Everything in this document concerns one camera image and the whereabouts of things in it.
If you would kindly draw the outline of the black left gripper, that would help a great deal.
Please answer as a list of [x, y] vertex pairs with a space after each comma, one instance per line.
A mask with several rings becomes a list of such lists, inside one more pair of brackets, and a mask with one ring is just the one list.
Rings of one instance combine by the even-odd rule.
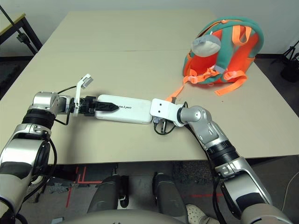
[[118, 106], [110, 102], [97, 102], [96, 97], [86, 96], [80, 98], [78, 114], [87, 117], [94, 117], [95, 111], [113, 112], [118, 110]]

